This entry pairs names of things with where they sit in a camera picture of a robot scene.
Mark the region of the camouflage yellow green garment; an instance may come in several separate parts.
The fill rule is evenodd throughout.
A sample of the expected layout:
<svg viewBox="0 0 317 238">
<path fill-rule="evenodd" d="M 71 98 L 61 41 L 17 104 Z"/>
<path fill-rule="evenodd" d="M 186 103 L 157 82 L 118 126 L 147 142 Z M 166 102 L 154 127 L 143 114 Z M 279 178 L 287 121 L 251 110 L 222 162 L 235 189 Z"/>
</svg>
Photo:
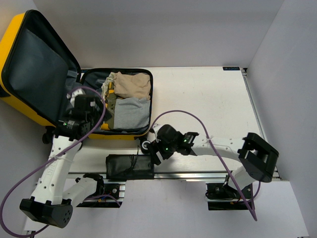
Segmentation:
<svg viewBox="0 0 317 238">
<path fill-rule="evenodd" d="M 105 120 L 101 126 L 102 130 L 111 131 L 114 129 L 114 113 L 115 105 L 118 96 L 114 93 L 114 83 L 110 82 L 108 85 L 108 92 L 106 94 L 106 115 Z"/>
</svg>

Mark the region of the white green patterned garment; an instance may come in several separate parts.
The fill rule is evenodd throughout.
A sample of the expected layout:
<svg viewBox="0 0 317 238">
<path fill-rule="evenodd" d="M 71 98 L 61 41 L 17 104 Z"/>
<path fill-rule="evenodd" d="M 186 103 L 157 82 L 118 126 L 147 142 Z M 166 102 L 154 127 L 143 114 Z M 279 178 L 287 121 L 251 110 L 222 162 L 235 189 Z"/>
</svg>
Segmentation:
<svg viewBox="0 0 317 238">
<path fill-rule="evenodd" d="M 110 94 L 114 94 L 114 80 L 117 78 L 117 73 L 111 72 L 101 86 L 102 97 L 107 103 Z"/>
</svg>

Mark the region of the grey cloth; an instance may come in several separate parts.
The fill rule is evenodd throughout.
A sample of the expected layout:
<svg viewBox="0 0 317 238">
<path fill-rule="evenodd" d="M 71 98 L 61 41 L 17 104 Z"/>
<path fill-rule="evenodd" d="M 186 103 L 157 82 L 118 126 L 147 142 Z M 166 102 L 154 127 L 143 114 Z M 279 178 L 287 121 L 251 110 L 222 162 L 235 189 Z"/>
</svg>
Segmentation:
<svg viewBox="0 0 317 238">
<path fill-rule="evenodd" d="M 146 98 L 117 99 L 113 129 L 135 130 L 146 127 L 150 118 L 150 101 Z"/>
</svg>

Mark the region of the beige garment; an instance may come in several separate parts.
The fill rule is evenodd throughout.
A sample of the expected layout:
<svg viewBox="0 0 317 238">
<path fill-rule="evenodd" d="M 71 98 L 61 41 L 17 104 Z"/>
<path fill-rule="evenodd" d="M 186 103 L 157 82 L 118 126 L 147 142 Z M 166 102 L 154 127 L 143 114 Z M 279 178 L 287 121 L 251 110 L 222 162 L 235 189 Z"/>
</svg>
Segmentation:
<svg viewBox="0 0 317 238">
<path fill-rule="evenodd" d="M 150 99 L 151 82 L 147 74 L 128 75 L 118 72 L 113 83 L 114 93 L 121 98 Z"/>
</svg>

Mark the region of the black box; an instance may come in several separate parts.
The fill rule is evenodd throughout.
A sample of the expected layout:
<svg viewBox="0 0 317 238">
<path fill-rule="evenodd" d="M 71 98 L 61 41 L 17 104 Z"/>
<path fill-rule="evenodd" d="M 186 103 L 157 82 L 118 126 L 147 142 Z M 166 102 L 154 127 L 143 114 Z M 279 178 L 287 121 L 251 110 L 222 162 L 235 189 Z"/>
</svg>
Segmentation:
<svg viewBox="0 0 317 238">
<path fill-rule="evenodd" d="M 149 155 L 110 154 L 106 157 L 106 178 L 115 181 L 154 179 Z"/>
</svg>

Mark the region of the yellow hard-shell suitcase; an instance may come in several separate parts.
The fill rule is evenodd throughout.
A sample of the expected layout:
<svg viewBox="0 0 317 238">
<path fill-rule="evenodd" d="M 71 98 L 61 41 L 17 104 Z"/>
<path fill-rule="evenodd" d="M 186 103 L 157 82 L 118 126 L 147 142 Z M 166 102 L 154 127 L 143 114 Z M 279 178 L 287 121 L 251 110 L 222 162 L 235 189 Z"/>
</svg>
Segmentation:
<svg viewBox="0 0 317 238">
<path fill-rule="evenodd" d="M 46 18 L 37 10 L 15 16 L 0 43 L 0 96 L 28 118 L 45 126 L 45 144 L 53 141 L 59 120 L 70 104 L 66 95 L 83 89 L 85 95 L 102 97 L 101 86 L 111 72 L 150 76 L 150 118 L 146 127 L 127 130 L 102 130 L 103 119 L 86 135 L 93 139 L 139 139 L 145 148 L 150 128 L 153 97 L 153 76 L 145 69 L 95 68 L 81 70 Z"/>
</svg>

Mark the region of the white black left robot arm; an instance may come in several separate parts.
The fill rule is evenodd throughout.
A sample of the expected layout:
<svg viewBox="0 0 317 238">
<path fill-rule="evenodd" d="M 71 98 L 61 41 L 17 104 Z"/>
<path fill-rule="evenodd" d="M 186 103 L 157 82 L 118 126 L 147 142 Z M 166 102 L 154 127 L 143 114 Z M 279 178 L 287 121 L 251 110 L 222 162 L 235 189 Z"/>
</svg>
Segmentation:
<svg viewBox="0 0 317 238">
<path fill-rule="evenodd" d="M 79 95 L 75 97 L 73 108 L 59 120 L 50 153 L 54 161 L 45 166 L 31 197 L 22 199 L 19 206 L 32 221 L 64 228 L 73 209 L 84 199 L 104 194 L 103 177 L 95 173 L 84 174 L 75 185 L 64 190 L 71 163 L 82 145 L 79 139 L 99 124 L 104 110 L 100 97 Z"/>
</svg>

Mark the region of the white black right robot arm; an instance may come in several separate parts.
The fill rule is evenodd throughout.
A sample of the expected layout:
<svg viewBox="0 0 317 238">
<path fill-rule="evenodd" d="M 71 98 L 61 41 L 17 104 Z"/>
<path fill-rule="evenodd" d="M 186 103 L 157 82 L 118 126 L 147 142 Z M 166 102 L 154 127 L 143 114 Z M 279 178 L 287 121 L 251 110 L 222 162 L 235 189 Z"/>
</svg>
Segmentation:
<svg viewBox="0 0 317 238">
<path fill-rule="evenodd" d="M 146 148 L 155 165 L 160 165 L 175 152 L 183 156 L 211 155 L 240 162 L 242 165 L 228 175 L 223 185 L 228 197 L 236 197 L 255 181 L 272 181 L 279 152 L 256 133 L 249 132 L 242 139 L 226 139 L 197 132 L 182 134 L 168 124 L 155 125 L 151 132 L 155 139 Z"/>
</svg>

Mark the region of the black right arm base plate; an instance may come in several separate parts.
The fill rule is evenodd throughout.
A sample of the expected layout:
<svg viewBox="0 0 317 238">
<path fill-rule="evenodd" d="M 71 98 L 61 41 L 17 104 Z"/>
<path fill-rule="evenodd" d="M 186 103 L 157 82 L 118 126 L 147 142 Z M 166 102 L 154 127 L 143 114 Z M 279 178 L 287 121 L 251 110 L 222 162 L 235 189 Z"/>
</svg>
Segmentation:
<svg viewBox="0 0 317 238">
<path fill-rule="evenodd" d="M 223 183 L 206 183 L 205 197 L 209 211 L 248 210 L 240 193 Z"/>
</svg>

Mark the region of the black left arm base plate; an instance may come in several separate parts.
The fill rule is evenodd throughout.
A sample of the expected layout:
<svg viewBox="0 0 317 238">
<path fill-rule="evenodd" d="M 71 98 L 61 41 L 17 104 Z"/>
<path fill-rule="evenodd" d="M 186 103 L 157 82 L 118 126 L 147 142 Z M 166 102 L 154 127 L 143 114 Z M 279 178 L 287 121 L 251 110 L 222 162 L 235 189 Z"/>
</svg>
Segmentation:
<svg viewBox="0 0 317 238">
<path fill-rule="evenodd" d="M 104 181 L 99 193 L 87 196 L 78 208 L 119 208 L 125 196 L 125 182 Z"/>
</svg>

